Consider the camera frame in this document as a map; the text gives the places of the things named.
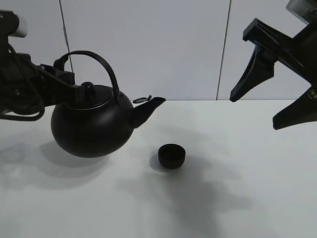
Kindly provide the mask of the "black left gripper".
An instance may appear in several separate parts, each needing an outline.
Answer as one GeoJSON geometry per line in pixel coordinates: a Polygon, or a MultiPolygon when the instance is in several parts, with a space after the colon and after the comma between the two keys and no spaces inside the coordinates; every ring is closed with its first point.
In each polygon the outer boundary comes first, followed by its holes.
{"type": "Polygon", "coordinates": [[[8,42],[0,37],[0,113],[43,114],[45,106],[76,103],[82,100],[82,88],[75,85],[75,74],[65,70],[69,56],[56,59],[53,65],[39,67],[45,77],[59,80],[68,85],[49,86],[42,89],[42,98],[34,85],[40,78],[31,56],[17,53],[8,42]]]}

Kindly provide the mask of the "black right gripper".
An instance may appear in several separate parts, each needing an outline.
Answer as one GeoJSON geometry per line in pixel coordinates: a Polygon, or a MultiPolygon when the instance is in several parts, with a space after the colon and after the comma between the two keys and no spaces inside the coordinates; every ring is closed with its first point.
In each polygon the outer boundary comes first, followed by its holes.
{"type": "Polygon", "coordinates": [[[283,129],[316,121],[317,22],[306,25],[291,38],[255,18],[243,31],[243,40],[253,43],[255,48],[240,80],[231,90],[229,100],[236,102],[273,78],[274,64],[280,62],[312,87],[273,117],[273,128],[283,129]]]}

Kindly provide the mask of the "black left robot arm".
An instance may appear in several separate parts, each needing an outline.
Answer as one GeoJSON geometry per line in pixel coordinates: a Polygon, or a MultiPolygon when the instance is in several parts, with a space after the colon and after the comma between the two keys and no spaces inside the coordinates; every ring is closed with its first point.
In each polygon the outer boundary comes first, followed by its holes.
{"type": "Polygon", "coordinates": [[[64,70],[64,60],[35,65],[31,56],[18,53],[10,37],[24,38],[26,23],[10,10],[0,12],[0,112],[32,115],[45,107],[77,103],[84,99],[84,88],[75,85],[75,75],[64,70]]]}

